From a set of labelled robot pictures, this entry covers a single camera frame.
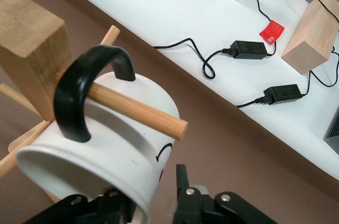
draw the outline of brown floor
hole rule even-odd
[[[174,145],[157,191],[152,223],[171,223],[175,164],[210,195],[232,191],[281,224],[339,223],[339,181],[330,177],[236,107],[123,28],[86,0],[34,0],[66,21],[74,57],[98,44],[111,24],[116,45],[130,53],[137,73],[157,82],[189,121]],[[16,88],[0,69],[0,83]],[[0,94],[0,158],[8,144],[40,119]],[[17,168],[0,180],[0,223],[21,223],[52,201]]]

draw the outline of white mug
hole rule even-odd
[[[144,76],[135,77],[129,82],[111,72],[96,82],[179,117],[165,90]],[[89,141],[66,138],[54,121],[34,143],[18,151],[19,168],[59,199],[81,194],[90,201],[113,186],[141,209],[142,223],[149,223],[174,139],[91,100],[85,101],[84,113]]]

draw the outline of black drawing on mug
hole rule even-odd
[[[167,147],[171,147],[171,148],[172,148],[172,147],[173,147],[173,144],[172,144],[172,143],[168,143],[168,144],[166,144],[166,145],[160,150],[158,156],[155,156],[155,158],[157,159],[157,162],[159,162],[159,157],[160,157],[161,153],[162,153]]]

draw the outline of mug rim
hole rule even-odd
[[[57,158],[57,159],[60,159],[62,161],[71,163],[71,164],[77,166],[78,168],[81,168],[85,171],[88,171],[88,172],[94,174],[98,178],[100,178],[100,179],[106,181],[107,183],[111,184],[112,186],[114,186],[116,189],[118,189],[121,193],[123,193],[125,196],[127,196],[131,201],[133,201],[136,204],[137,207],[139,207],[142,210],[142,213],[144,215],[144,220],[142,221],[142,223],[149,223],[150,222],[150,220],[151,220],[151,213],[150,213],[151,205],[148,206],[148,204],[146,202],[144,202],[144,200],[142,200],[142,196],[140,195],[140,193],[138,193],[137,190],[133,190],[133,188],[127,188],[126,186],[124,186],[125,183],[118,176],[113,175],[113,174],[108,175],[108,173],[105,172],[104,169],[101,169],[102,172],[99,173],[99,170],[98,170],[98,168],[100,168],[99,165],[93,164],[91,161],[88,161],[88,159],[79,158],[79,156],[77,156],[77,155],[72,155],[71,158],[67,158],[66,154],[60,154],[61,153],[60,150],[53,149],[51,147],[47,148],[45,146],[29,145],[29,146],[25,146],[25,147],[22,147],[21,149],[19,149],[16,153],[15,158],[16,158],[17,165],[20,167],[20,170],[22,172],[24,172],[25,175],[28,176],[32,181],[34,181],[34,183],[36,183],[39,187],[43,188],[44,190],[47,190],[48,192],[50,192],[53,195],[54,195],[54,193],[53,193],[53,191],[50,191],[49,187],[46,187],[45,185],[41,185],[41,183],[38,182],[34,178],[34,175],[32,175],[33,172],[31,172],[31,171],[28,172],[29,168],[27,168],[27,166],[28,166],[27,162],[22,161],[23,155],[26,155],[27,153],[38,153],[39,155],[46,155],[48,157]],[[79,165],[79,162],[86,162],[86,165],[81,166],[81,165]],[[111,182],[109,182],[109,180],[112,180],[112,178],[114,179],[114,185]]]

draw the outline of black metal bracket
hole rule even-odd
[[[277,224],[236,193],[222,192],[212,199],[189,186],[185,165],[176,166],[176,176],[178,205],[172,224]]]
[[[54,114],[68,139],[87,142],[91,134],[85,123],[84,102],[90,86],[102,69],[111,63],[116,78],[134,81],[128,53],[115,46],[98,45],[82,54],[60,79],[54,96]]]
[[[116,189],[88,202],[82,195],[71,195],[24,224],[119,224],[132,222],[136,205]]]

